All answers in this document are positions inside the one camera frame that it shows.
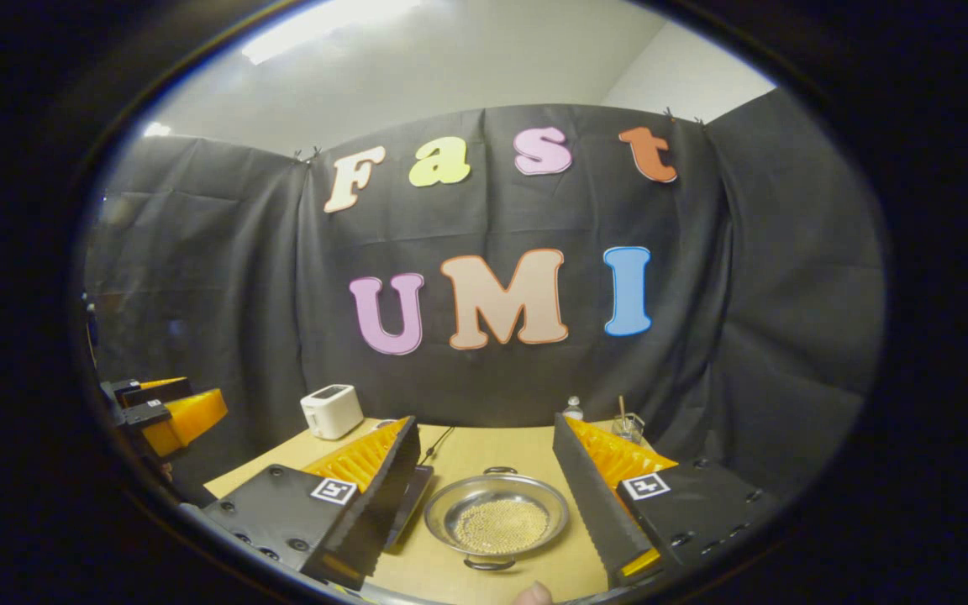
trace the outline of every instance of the black cable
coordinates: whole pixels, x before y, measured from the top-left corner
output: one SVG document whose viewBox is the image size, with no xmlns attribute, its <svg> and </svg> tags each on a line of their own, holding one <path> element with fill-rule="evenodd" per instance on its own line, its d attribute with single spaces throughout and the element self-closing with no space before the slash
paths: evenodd
<svg viewBox="0 0 968 605">
<path fill-rule="evenodd" d="M 427 448 L 427 451 L 425 451 L 423 453 L 423 457 L 422 457 L 422 459 L 420 459 L 420 462 L 418 463 L 418 466 L 420 466 L 423 463 L 427 462 L 427 459 L 429 459 L 429 457 L 435 455 L 435 446 L 438 445 L 440 443 L 440 441 L 443 440 L 443 437 L 446 437 L 447 434 L 449 434 L 451 430 L 454 430 L 453 426 L 447 426 L 446 430 L 443 430 L 442 435 L 440 435 L 438 437 L 438 439 L 435 440 L 435 443 L 432 444 L 430 448 Z"/>
</svg>

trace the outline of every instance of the letter cutout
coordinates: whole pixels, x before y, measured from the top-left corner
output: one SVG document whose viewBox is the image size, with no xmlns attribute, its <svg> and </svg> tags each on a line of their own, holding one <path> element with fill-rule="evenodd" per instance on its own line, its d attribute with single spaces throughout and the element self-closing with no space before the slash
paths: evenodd
<svg viewBox="0 0 968 605">
<path fill-rule="evenodd" d="M 522 175 L 554 175 L 570 167 L 573 156 L 570 150 L 558 143 L 566 141 L 566 135 L 558 128 L 529 128 L 514 137 L 514 149 L 518 157 L 514 165 Z"/>
<path fill-rule="evenodd" d="M 644 314 L 644 266 L 652 253 L 641 246 L 619 246 L 603 253 L 603 264 L 614 276 L 614 313 L 603 332 L 611 336 L 641 334 L 652 327 Z"/>
<path fill-rule="evenodd" d="M 418 291 L 424 276 L 401 273 L 391 278 L 391 287 L 398 292 L 402 303 L 402 333 L 388 334 L 380 323 L 380 290 L 383 282 L 376 278 L 360 278 L 350 282 L 350 292 L 357 301 L 357 324 L 369 347 L 385 355 L 406 355 L 420 346 L 420 300 Z"/>
<path fill-rule="evenodd" d="M 477 311 L 496 340 L 510 341 L 518 316 L 525 311 L 525 326 L 518 340 L 526 345 L 565 340 L 570 330 L 562 324 L 558 309 L 558 268 L 562 253 L 553 249 L 530 250 L 522 255 L 510 287 L 503 288 L 492 268 L 480 256 L 455 256 L 439 271 L 454 288 L 456 332 L 450 337 L 455 349 L 480 349 L 487 334 L 480 330 Z"/>
<path fill-rule="evenodd" d="M 384 157 L 387 157 L 387 149 L 380 145 L 335 160 L 334 185 L 331 187 L 331 198 L 324 203 L 324 212 L 346 210 L 357 203 L 353 186 L 357 185 L 357 191 L 364 189 L 369 177 L 372 177 L 372 165 L 380 164 Z"/>
<path fill-rule="evenodd" d="M 428 141 L 418 149 L 416 158 L 420 161 L 410 168 L 410 182 L 416 187 L 457 183 L 469 176 L 465 139 L 442 137 Z"/>
<path fill-rule="evenodd" d="M 679 177 L 675 168 L 660 161 L 660 152 L 668 150 L 667 141 L 653 137 L 652 131 L 645 126 L 626 130 L 618 135 L 618 140 L 629 143 L 629 148 L 634 151 L 634 164 L 641 175 L 660 183 L 670 183 Z"/>
</svg>

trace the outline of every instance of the purple letter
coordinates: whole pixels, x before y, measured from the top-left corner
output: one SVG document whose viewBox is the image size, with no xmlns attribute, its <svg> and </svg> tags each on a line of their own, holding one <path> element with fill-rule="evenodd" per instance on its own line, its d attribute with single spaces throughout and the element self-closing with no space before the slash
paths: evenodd
<svg viewBox="0 0 968 605">
<path fill-rule="evenodd" d="M 523 175 L 554 175 L 570 167 L 573 156 L 570 150 L 558 145 L 566 141 L 566 135 L 558 128 L 529 128 L 514 137 L 514 149 L 518 157 L 514 165 Z"/>
<path fill-rule="evenodd" d="M 418 290 L 424 276 L 401 273 L 391 278 L 391 287 L 398 291 L 402 303 L 402 333 L 392 336 L 380 325 L 380 290 L 383 282 L 376 278 L 360 278 L 350 282 L 350 292 L 357 301 L 357 323 L 360 334 L 369 347 L 385 355 L 412 353 L 420 346 L 420 301 Z"/>
</svg>

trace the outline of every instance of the glass cup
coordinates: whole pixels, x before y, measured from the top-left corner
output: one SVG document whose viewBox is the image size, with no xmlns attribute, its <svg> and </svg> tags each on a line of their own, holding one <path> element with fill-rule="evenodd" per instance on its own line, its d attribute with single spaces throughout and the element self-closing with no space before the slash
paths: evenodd
<svg viewBox="0 0 968 605">
<path fill-rule="evenodd" d="M 644 421 L 635 413 L 627 413 L 626 416 L 616 416 L 611 424 L 611 433 L 626 439 L 631 444 L 641 445 L 641 436 L 644 434 Z"/>
</svg>

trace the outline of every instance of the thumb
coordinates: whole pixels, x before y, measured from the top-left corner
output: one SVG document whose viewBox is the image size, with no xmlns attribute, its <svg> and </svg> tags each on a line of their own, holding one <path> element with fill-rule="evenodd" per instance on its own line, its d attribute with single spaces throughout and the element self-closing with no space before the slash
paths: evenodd
<svg viewBox="0 0 968 605">
<path fill-rule="evenodd" d="M 532 586 L 518 593 L 512 605 L 552 605 L 550 590 L 540 582 L 533 582 Z"/>
</svg>

